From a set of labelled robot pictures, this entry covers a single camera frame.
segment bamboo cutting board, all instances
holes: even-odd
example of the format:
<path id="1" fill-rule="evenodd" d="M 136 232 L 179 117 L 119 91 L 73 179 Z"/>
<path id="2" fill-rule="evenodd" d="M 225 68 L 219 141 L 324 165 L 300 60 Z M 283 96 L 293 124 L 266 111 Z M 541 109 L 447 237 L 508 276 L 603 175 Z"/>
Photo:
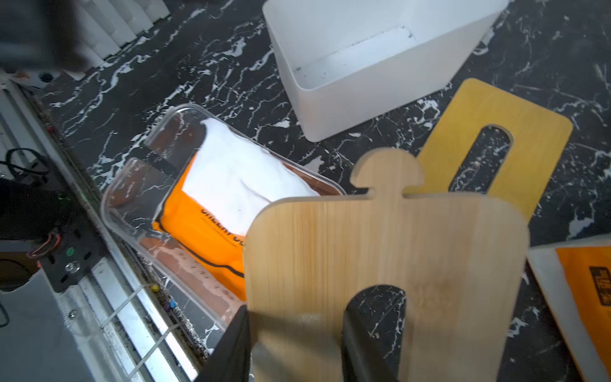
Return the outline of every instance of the bamboo cutting board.
<path id="1" fill-rule="evenodd" d="M 418 162 L 377 149 L 351 182 L 366 196 L 285 199 L 246 237 L 257 381 L 342 381 L 342 315 L 379 284 L 407 296 L 401 381 L 495 380 L 529 233 L 520 212 L 474 193 L 402 195 Z"/>
<path id="2" fill-rule="evenodd" d="M 488 196 L 516 206 L 528 221 L 573 131 L 571 121 L 475 78 L 466 79 L 418 154 L 425 184 L 409 193 L 446 193 L 482 128 L 494 126 L 511 147 Z"/>

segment white box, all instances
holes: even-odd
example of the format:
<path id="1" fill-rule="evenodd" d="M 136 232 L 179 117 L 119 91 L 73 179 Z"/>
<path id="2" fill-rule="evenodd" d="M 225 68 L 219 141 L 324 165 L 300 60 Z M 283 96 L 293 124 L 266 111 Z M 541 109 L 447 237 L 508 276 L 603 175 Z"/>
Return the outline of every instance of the white box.
<path id="1" fill-rule="evenodd" d="M 508 0 L 268 0 L 282 84 L 318 142 L 444 87 Z"/>

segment black cable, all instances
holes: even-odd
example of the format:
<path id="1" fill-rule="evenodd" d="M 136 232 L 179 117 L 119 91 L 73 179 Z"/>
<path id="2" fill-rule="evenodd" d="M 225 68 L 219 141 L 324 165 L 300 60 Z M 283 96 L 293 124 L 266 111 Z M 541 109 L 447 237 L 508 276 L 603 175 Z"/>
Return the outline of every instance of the black cable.
<path id="1" fill-rule="evenodd" d="M 18 261 L 15 261 L 13 259 L 0 259 L 0 262 L 9 262 L 12 264 L 17 264 L 21 269 L 25 270 L 25 272 L 27 272 L 28 275 L 32 276 L 32 273 L 30 272 L 30 270 L 25 265 L 23 265 L 22 263 Z"/>
<path id="2" fill-rule="evenodd" d="M 34 174 L 34 175 L 46 175 L 49 174 L 50 171 L 35 171 L 35 170 L 30 170 L 30 169 L 25 169 L 21 166 L 17 166 L 16 164 L 13 164 L 12 162 L 12 157 L 13 154 L 17 151 L 28 151 L 31 152 L 32 154 L 34 154 L 34 156 L 42 163 L 46 166 L 46 161 L 45 159 L 42 157 L 41 154 L 39 154 L 39 152 L 32 150 L 32 149 L 27 149 L 25 147 L 19 147 L 17 149 L 10 149 L 8 151 L 6 151 L 6 157 L 4 158 L 4 161 L 0 161 L 0 164 L 4 164 L 5 166 L 7 166 L 9 168 L 9 171 L 11 173 L 11 175 L 13 175 L 13 178 L 19 178 L 20 175 L 15 169 L 19 169 L 23 172 L 27 172 L 30 174 Z"/>
<path id="3" fill-rule="evenodd" d="M 9 318 L 9 314 L 7 313 L 6 309 L 4 309 L 4 306 L 2 305 L 2 303 L 0 303 L 0 310 L 2 311 L 4 316 L 6 317 L 6 322 L 0 325 L 0 328 L 3 328 L 3 327 L 5 327 L 5 326 L 7 326 L 9 324 L 10 318 Z"/>

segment white cloth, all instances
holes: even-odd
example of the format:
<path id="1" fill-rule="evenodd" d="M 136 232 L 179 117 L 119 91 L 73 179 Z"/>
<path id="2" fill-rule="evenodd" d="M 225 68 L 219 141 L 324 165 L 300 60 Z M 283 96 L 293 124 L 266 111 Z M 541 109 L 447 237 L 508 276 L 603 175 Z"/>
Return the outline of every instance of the white cloth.
<path id="1" fill-rule="evenodd" d="M 231 233 L 244 236 L 259 212 L 276 200 L 318 196 L 266 149 L 233 134 L 219 120 L 200 121 L 206 138 L 183 191 L 212 212 Z"/>

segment clear plastic container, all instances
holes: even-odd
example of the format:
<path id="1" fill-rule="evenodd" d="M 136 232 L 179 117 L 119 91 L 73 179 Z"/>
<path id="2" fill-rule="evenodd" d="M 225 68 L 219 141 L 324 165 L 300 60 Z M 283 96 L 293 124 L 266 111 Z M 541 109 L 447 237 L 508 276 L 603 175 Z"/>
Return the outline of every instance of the clear plastic container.
<path id="1" fill-rule="evenodd" d="M 167 161 L 166 168 L 173 167 L 178 174 L 169 176 L 168 171 L 162 172 L 164 166 L 159 162 L 163 160 L 148 164 L 137 158 L 129 159 L 104 193 L 101 215 L 113 232 L 148 258 L 224 329 L 244 302 L 219 283 L 177 240 L 152 227 L 162 203 L 202 145 L 206 129 L 200 121 L 207 118 L 218 119 L 195 104 L 170 108 L 145 144 Z M 319 194 L 345 195 L 335 182 L 270 153 Z"/>

